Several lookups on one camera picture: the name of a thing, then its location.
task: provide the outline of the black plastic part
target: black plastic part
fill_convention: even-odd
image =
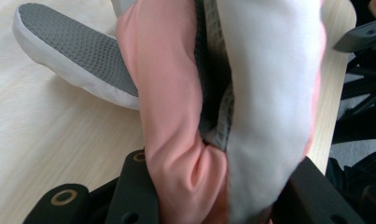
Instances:
[[[336,122],[332,144],[376,139],[376,106]]]
[[[89,219],[87,224],[105,222],[117,184],[118,178],[102,185],[90,193]]]
[[[354,108],[347,110],[343,118],[361,113],[374,105],[376,105],[376,92],[372,93],[368,98],[356,105]]]
[[[306,158],[272,210],[274,224],[363,224],[362,218]]]
[[[352,75],[363,76],[363,77],[376,77],[376,69],[373,69],[373,68],[356,66],[354,68],[351,68],[348,73]]]
[[[376,77],[365,77],[345,83],[341,93],[341,99],[349,99],[356,96],[370,94],[376,91]]]
[[[347,64],[345,72],[349,73],[357,65],[364,63],[372,54],[372,49],[364,49],[359,51],[359,53],[357,53],[355,57]]]
[[[106,224],[160,223],[159,200],[146,168],[144,150],[124,162]]]
[[[369,47],[376,49],[376,21],[349,31],[339,40],[334,49],[350,53]]]
[[[24,224],[86,223],[89,191],[78,184],[65,184],[46,193],[24,220]]]

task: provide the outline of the light wood surface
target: light wood surface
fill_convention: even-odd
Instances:
[[[31,1],[113,35],[110,1]],[[22,223],[39,198],[64,183],[96,189],[119,175],[124,158],[143,147],[139,114],[69,85],[32,62],[11,31],[22,0],[0,1],[0,224]],[[325,170],[347,55],[331,49],[355,24],[347,0],[327,0],[327,53],[310,157]]]
[[[342,83],[348,54],[337,52],[333,46],[355,27],[355,11],[348,0],[325,0],[322,20],[327,30],[327,48],[322,62],[321,94],[317,106],[313,145],[308,157],[324,174],[339,109]]]

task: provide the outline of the cloth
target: cloth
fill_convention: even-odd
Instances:
[[[118,18],[163,223],[258,221],[313,135],[325,46],[320,1],[217,3],[235,94],[226,153],[198,132],[194,1],[138,0]]]
[[[376,223],[376,152],[344,171],[330,158],[326,178],[366,223]]]

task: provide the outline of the gray fabric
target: gray fabric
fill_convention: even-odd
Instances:
[[[19,7],[24,26],[102,81],[130,95],[138,96],[117,41],[43,5]]]
[[[220,29],[215,0],[196,0],[197,35],[194,51],[202,84],[202,138],[218,123],[222,96],[231,82],[231,71]]]
[[[370,139],[332,145],[329,157],[336,159],[344,170],[344,166],[352,167],[374,152],[376,152],[376,139]]]
[[[206,136],[205,141],[209,144],[226,151],[228,144],[228,137],[230,133],[231,119],[234,109],[234,95],[232,85],[229,84],[228,88],[223,95],[222,102],[219,108],[219,118],[216,127],[211,130]]]

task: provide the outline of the screw hole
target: screw hole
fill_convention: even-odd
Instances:
[[[136,223],[139,219],[138,214],[136,213],[127,213],[121,219],[121,223],[123,224],[133,224]]]
[[[74,189],[65,189],[57,194],[55,194],[51,198],[51,204],[55,206],[64,206],[66,204],[69,204],[77,197],[77,191]]]
[[[376,30],[369,30],[366,32],[367,35],[374,35],[376,33]]]
[[[145,153],[144,152],[139,152],[134,155],[133,159],[135,161],[145,161]]]
[[[332,223],[334,224],[348,224],[347,221],[343,217],[338,216],[338,215],[331,216],[330,220],[332,220]]]

